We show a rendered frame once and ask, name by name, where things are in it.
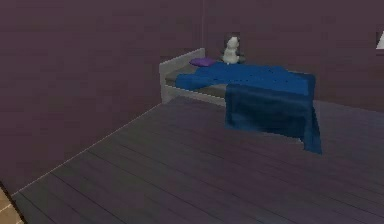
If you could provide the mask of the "purple pillow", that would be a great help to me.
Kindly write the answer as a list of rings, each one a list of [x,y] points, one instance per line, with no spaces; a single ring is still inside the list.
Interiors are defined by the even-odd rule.
[[[209,67],[216,63],[216,60],[211,58],[194,58],[190,61],[190,64],[197,67]]]

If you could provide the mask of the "white plush toy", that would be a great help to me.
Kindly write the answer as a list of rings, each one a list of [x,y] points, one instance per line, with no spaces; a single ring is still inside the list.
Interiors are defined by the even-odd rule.
[[[231,36],[226,41],[221,60],[227,65],[244,63],[245,56],[239,51],[239,46],[240,38],[238,36]]]

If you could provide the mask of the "blue blanket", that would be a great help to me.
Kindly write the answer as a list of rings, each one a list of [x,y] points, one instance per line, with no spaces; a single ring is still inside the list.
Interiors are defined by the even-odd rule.
[[[316,78],[280,66],[216,62],[176,76],[177,88],[195,91],[224,84],[228,128],[273,133],[302,141],[322,152],[313,105]]]

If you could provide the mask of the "grey bed frame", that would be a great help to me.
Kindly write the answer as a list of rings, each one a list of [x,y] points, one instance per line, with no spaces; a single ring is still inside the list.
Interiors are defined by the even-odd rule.
[[[190,60],[204,56],[205,49],[199,48],[186,54],[172,58],[170,60],[161,62],[159,64],[161,102],[163,104],[168,103],[169,101],[178,96],[182,96],[211,104],[216,104],[223,107],[226,106],[225,99],[222,97],[212,96],[200,92],[188,91],[166,84],[166,76],[168,74],[174,73],[179,69],[185,68],[189,64]]]

